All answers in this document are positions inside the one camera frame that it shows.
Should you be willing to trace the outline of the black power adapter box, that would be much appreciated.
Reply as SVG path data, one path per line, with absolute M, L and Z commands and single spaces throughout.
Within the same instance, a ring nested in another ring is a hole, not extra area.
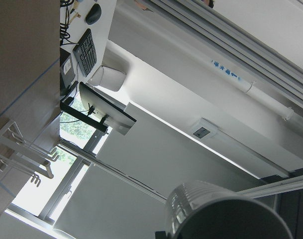
M 72 56 L 60 47 L 60 96 L 67 94 L 75 77 Z

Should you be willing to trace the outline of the black monitor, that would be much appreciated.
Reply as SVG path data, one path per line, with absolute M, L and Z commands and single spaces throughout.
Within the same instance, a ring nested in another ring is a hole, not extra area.
M 105 124 L 122 135 L 126 135 L 136 123 L 136 119 L 83 82 L 79 84 L 79 93 L 86 110 L 94 107 L 95 117 L 100 120 L 105 117 Z

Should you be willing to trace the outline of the black computer mouse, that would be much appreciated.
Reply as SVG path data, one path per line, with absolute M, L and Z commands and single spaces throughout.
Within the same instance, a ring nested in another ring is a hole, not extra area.
M 96 23 L 101 17 L 101 6 L 95 3 L 85 17 L 85 22 L 88 25 Z

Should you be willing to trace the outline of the white ikea cup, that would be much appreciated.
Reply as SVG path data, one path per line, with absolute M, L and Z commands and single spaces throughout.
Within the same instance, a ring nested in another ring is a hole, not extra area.
M 165 204 L 169 239 L 291 239 L 284 220 L 263 203 L 202 181 L 176 187 Z

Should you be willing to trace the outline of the black keyboard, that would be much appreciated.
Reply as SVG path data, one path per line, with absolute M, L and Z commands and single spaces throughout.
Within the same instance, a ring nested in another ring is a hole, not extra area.
M 85 31 L 77 45 L 73 48 L 73 54 L 82 74 L 84 77 L 87 77 L 97 62 L 96 49 L 90 28 Z

